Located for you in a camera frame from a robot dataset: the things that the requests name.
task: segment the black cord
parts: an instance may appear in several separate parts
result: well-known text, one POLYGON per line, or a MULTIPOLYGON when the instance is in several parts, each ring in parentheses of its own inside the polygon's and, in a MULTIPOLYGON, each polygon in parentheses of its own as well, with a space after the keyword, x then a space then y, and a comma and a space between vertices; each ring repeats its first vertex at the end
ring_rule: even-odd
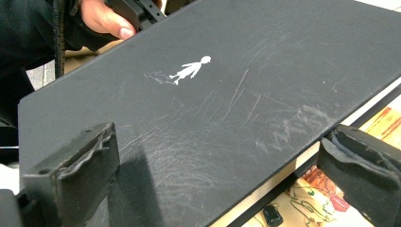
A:
POLYGON ((53 30, 55 53, 55 77, 64 75, 65 43, 64 43, 65 0, 53 0, 53 30))

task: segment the black board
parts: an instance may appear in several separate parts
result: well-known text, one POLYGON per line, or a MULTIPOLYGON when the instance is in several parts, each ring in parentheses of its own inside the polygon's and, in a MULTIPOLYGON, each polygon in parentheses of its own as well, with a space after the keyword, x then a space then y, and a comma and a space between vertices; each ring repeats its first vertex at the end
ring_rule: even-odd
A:
POLYGON ((23 99, 21 172, 113 121, 111 222, 210 224, 399 77, 400 25, 351 0, 199 0, 23 99))

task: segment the black sleeve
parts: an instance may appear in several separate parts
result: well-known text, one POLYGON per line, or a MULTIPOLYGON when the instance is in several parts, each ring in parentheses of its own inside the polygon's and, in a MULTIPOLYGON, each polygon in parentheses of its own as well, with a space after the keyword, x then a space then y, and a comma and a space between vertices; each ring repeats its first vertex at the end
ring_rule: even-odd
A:
MULTIPOLYGON (((89 29, 80 17, 69 15, 76 0, 65 0, 65 47, 97 50, 116 40, 89 29)), ((0 78, 21 68, 34 68, 54 59, 53 8, 45 0, 0 1, 0 78)))

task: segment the fingernail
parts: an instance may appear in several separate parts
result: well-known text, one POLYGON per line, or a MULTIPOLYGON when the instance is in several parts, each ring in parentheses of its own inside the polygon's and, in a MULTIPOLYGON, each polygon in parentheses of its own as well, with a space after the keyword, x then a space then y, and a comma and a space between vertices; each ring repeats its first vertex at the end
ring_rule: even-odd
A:
POLYGON ((133 34, 134 34, 133 31, 128 29, 128 28, 126 28, 126 27, 122 27, 120 29, 120 37, 123 40, 127 40, 129 37, 133 36, 133 34))

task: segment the hand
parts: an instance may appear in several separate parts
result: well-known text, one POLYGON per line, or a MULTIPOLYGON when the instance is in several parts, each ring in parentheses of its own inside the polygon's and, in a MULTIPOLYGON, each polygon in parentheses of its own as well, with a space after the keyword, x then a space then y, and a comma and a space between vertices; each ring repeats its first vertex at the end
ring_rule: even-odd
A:
POLYGON ((85 25, 95 32, 111 33, 121 40, 127 40, 136 33, 135 28, 108 8, 103 0, 82 0, 80 12, 85 25))

